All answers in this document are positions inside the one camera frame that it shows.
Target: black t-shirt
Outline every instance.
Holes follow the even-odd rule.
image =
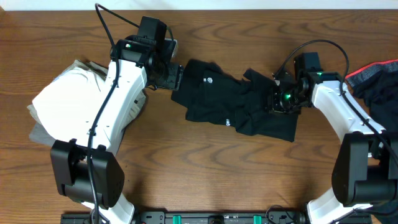
[[[244,77],[249,81],[234,79],[215,63],[190,60],[172,100],[188,108],[185,118],[189,121],[232,126],[238,133],[293,142],[298,115],[266,110],[267,93],[275,82],[251,69]]]

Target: wire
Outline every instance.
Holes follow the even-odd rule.
[[[119,70],[120,70],[120,67],[119,67],[119,54],[118,54],[118,51],[117,51],[116,46],[115,46],[115,44],[114,44],[114,42],[113,42],[112,35],[111,35],[111,33],[109,32],[109,29],[108,29],[108,27],[106,26],[104,19],[102,18],[102,15],[101,15],[101,13],[100,13],[100,9],[99,9],[99,8],[104,9],[106,12],[108,12],[108,13],[110,13],[110,14],[116,16],[116,17],[119,18],[119,19],[122,19],[122,20],[125,21],[125,22],[128,22],[129,24],[131,24],[131,25],[133,25],[133,26],[135,26],[135,27],[139,27],[137,24],[135,24],[135,23],[133,23],[133,22],[131,22],[131,21],[129,21],[129,20],[127,20],[127,19],[125,19],[125,18],[119,16],[119,15],[117,15],[116,13],[110,11],[109,9],[103,7],[102,5],[100,5],[100,4],[98,4],[98,3],[95,4],[95,11],[97,12],[97,15],[98,15],[98,17],[99,17],[99,19],[100,19],[100,21],[101,21],[101,23],[102,23],[102,25],[103,25],[103,27],[104,27],[104,29],[105,29],[106,35],[108,36],[109,41],[111,42],[112,50],[113,50],[113,52],[114,52],[114,57],[115,57],[115,61],[116,61],[116,76],[115,76],[115,79],[113,80],[112,87],[111,87],[111,89],[109,90],[108,94],[106,95],[106,98],[105,98],[105,100],[103,101],[101,107],[99,108],[97,115],[95,116],[95,119],[94,119],[94,121],[93,121],[93,125],[91,126],[91,129],[89,130],[88,143],[87,143],[88,177],[90,178],[91,191],[93,192],[93,197],[94,197],[94,213],[95,213],[95,223],[96,223],[96,224],[98,224],[98,220],[99,220],[99,219],[98,219],[98,216],[99,216],[100,212],[99,212],[99,208],[98,208],[97,190],[96,190],[95,182],[94,182],[93,162],[92,162],[92,160],[91,160],[91,150],[92,150],[92,147],[93,147],[93,137],[94,137],[94,135],[95,135],[95,127],[97,127],[97,124],[98,124],[98,121],[100,120],[101,114],[102,114],[102,112],[104,111],[105,106],[106,106],[106,104],[108,103],[109,99],[111,98],[111,95],[112,95],[114,89],[115,89],[115,88],[117,87],[117,85],[118,85]]]
[[[354,105],[349,101],[349,99],[347,98],[347,96],[345,95],[346,92],[343,90],[343,84],[346,80],[346,76],[348,74],[348,70],[349,70],[349,60],[348,60],[348,56],[347,53],[344,51],[344,49],[342,47],[340,47],[338,44],[334,43],[331,40],[323,40],[323,39],[319,39],[319,40],[311,40],[308,41],[307,43],[302,44],[300,47],[297,47],[295,50],[293,50],[292,53],[290,53],[290,55],[285,59],[284,63],[282,64],[282,66],[279,67],[278,71],[274,74],[274,78],[277,79],[279,76],[279,73],[283,71],[284,67],[286,66],[286,63],[292,58],[292,56],[301,48],[307,46],[308,44],[313,44],[313,43],[317,43],[317,42],[325,42],[331,45],[334,45],[335,47],[337,47],[341,53],[343,53],[344,58],[346,60],[346,70],[344,72],[344,75],[342,77],[342,79],[340,80],[340,85],[339,85],[339,90],[340,90],[340,95],[343,97],[343,99],[345,100],[345,102],[347,103],[347,105],[354,111],[354,113],[361,119],[361,121],[364,123],[364,125],[366,125],[373,133],[374,135],[380,140],[380,142],[383,143],[383,146],[387,149],[387,151],[389,152],[389,154],[393,157],[394,162],[396,163],[396,166],[398,166],[398,156],[397,154],[391,149],[390,145],[387,143],[387,141],[381,136],[381,134],[373,127],[369,124],[369,120],[365,119],[362,114],[354,107]]]
[[[169,54],[171,57],[173,55],[173,51],[174,51],[174,37],[173,37],[172,29],[169,26],[167,26],[166,29],[168,30],[168,32],[170,34],[170,38],[172,39],[172,44],[170,44],[170,47],[169,47]]]
[[[267,209],[267,211],[266,211],[266,218],[267,218],[268,220],[269,220],[269,218],[268,218],[268,211],[269,211],[270,209],[274,208],[274,207],[279,207],[279,208],[283,209],[283,211],[286,213],[286,215],[287,215],[291,220],[293,220],[293,222],[294,222],[294,218],[291,217],[290,214],[287,213],[287,211],[285,210],[285,208],[284,208],[283,206],[281,206],[281,205],[271,205],[271,206]]]
[[[93,217],[94,213],[95,213],[95,210],[92,209],[91,212],[90,212],[90,220],[91,221],[94,220],[94,217]],[[110,223],[109,220],[101,212],[99,213],[99,215],[100,215],[102,221],[105,221],[105,224],[109,224]]]

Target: green connector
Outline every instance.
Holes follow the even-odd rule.
[[[253,224],[261,224],[262,218],[260,215],[253,216]]]
[[[181,216],[180,215],[173,216],[173,224],[181,224]]]

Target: red stripe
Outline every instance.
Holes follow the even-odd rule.
[[[365,67],[363,67],[363,68],[361,68],[361,69],[359,69],[359,70],[357,70],[357,71],[355,71],[353,73],[350,73],[349,75],[346,76],[346,79],[349,78],[349,77],[352,77],[352,76],[354,76],[354,75],[356,75],[358,73],[363,72],[363,70],[365,70],[365,69],[367,69],[367,68],[369,68],[369,67],[371,67],[373,65],[385,65],[385,64],[388,64],[388,63],[392,63],[392,62],[398,62],[398,59],[388,60],[388,61],[385,61],[385,62],[374,62],[374,63],[372,63],[370,65],[367,65],[367,66],[365,66]]]

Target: wood grain surface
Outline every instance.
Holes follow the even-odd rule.
[[[119,11],[139,22],[157,17],[179,41],[176,61],[214,61],[235,78],[248,68],[267,77],[298,45],[330,39],[350,71],[397,58],[398,11]],[[104,15],[115,40],[136,28]],[[0,223],[59,223],[88,209],[59,196],[50,148],[29,141],[26,106],[75,59],[107,66],[109,40],[94,11],[6,12],[0,21]],[[342,72],[341,53],[314,44],[325,70]],[[331,186],[340,143],[316,109],[300,115],[294,143],[245,136],[234,128],[185,120],[170,92],[150,91],[117,155],[123,193],[137,208],[264,211],[300,208]]]

